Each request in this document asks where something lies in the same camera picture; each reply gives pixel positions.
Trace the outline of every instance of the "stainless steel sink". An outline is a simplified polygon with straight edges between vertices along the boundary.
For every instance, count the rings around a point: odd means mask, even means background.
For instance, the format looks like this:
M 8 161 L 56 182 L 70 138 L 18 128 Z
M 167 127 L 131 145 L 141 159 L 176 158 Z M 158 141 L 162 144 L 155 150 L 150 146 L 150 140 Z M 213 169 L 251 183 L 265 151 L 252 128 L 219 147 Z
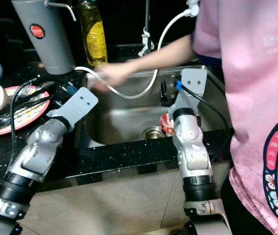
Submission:
M 92 88 L 90 91 L 97 96 L 99 103 L 82 121 L 83 132 L 89 140 L 84 147 L 109 145 L 123 142 L 143 140 L 143 132 L 153 126 L 159 126 L 159 118 L 168 112 L 169 107 L 160 106 L 159 88 L 162 80 L 166 81 L 167 97 L 170 100 L 174 93 L 173 83 L 180 78 L 183 68 L 205 69 L 205 66 L 174 67 L 160 70 L 152 88 L 143 96 L 127 100 L 112 92 L 102 93 Z M 203 98 L 213 104 L 228 120 L 230 118 L 224 94 L 224 86 L 211 71 L 208 71 Z M 153 71 L 132 75 L 126 83 L 117 88 L 118 91 L 133 95 L 138 94 L 149 84 Z M 221 119 L 205 104 L 199 104 L 199 114 L 202 118 L 202 130 L 224 129 Z

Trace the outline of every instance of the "person's arm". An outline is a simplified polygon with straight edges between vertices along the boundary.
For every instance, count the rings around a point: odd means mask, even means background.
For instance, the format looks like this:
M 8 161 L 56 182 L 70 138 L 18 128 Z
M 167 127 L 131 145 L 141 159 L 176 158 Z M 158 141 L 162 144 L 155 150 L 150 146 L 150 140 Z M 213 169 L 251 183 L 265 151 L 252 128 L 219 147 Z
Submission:
M 158 51 L 149 53 L 141 58 L 118 64 L 105 64 L 97 71 L 103 74 L 103 79 L 110 86 L 123 83 L 132 73 L 178 66 L 196 58 L 191 46 L 190 35 L 177 39 Z M 94 85 L 95 88 L 107 91 L 103 82 Z

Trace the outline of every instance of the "dark background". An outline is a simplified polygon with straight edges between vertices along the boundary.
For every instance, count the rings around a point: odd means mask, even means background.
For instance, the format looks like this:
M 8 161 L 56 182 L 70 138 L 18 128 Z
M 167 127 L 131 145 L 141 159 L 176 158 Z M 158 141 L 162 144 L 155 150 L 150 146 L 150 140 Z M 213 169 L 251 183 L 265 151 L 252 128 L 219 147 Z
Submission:
M 72 6 L 76 4 L 76 0 L 58 0 L 56 2 L 68 3 Z M 140 46 L 142 44 L 145 0 L 97 0 L 96 4 L 103 21 L 108 60 L 110 60 L 110 47 L 135 44 Z M 155 44 L 168 22 L 186 8 L 186 0 L 151 0 L 149 32 Z M 75 23 L 72 21 L 69 11 L 66 9 L 61 10 L 61 16 L 76 63 L 77 65 L 83 64 L 86 57 L 81 40 L 80 24 L 78 21 Z M 180 19 L 170 28 L 163 43 L 189 34 L 193 31 L 194 24 L 194 18 Z M 4 72 L 15 71 L 29 60 L 39 60 L 39 58 L 11 1 L 0 0 L 0 63 Z

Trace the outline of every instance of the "white hose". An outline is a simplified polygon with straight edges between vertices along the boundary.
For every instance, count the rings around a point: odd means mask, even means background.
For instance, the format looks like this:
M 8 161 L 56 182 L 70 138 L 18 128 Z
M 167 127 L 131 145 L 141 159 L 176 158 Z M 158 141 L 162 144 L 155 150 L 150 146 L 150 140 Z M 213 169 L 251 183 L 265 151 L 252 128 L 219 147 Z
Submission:
M 162 42 L 163 42 L 163 39 L 168 31 L 168 29 L 177 21 L 179 20 L 180 18 L 184 17 L 184 16 L 190 16 L 191 14 L 191 10 L 190 9 L 186 9 L 184 10 L 183 12 L 181 12 L 180 14 L 178 14 L 177 16 L 175 16 L 169 23 L 168 25 L 165 27 L 162 35 L 160 36 L 159 38 L 159 42 L 158 42 L 158 47 L 157 47 L 157 50 L 160 50 L 161 48 L 161 45 L 162 45 Z M 86 72 L 89 72 L 90 74 L 92 74 L 94 77 L 96 77 L 97 79 L 99 79 L 100 81 L 103 81 L 104 83 L 106 83 L 103 79 L 101 79 L 101 77 L 96 73 L 94 72 L 93 70 L 87 68 L 87 67 L 82 67 L 82 66 L 79 66 L 79 67 L 76 67 L 75 70 L 83 70 L 83 71 L 86 71 Z M 152 87 L 155 79 L 156 79 L 156 76 L 157 76 L 157 73 L 158 73 L 158 70 L 154 70 L 154 74 L 153 74 L 153 77 L 152 77 L 152 80 L 150 81 L 149 85 L 144 89 L 144 91 L 142 91 L 140 94 L 136 94 L 136 95 L 126 95 L 126 94 L 122 94 L 120 93 L 119 91 L 117 91 L 116 89 L 114 89 L 113 87 L 111 87 L 110 85 L 107 85 L 107 87 L 113 92 L 115 93 L 116 95 L 122 97 L 122 98 L 125 98 L 125 99 L 137 99 L 141 96 L 143 96 L 146 92 L 149 91 L 149 89 Z

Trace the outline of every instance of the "gray water filter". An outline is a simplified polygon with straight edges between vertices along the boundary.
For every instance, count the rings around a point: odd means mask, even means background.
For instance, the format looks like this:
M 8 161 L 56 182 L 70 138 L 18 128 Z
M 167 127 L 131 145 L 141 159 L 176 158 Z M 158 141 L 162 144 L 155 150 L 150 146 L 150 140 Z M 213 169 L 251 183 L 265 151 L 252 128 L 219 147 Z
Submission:
M 71 7 L 49 0 L 11 2 L 46 71 L 54 75 L 73 71 L 76 65 L 59 14 L 59 7 L 65 7 L 76 21 Z

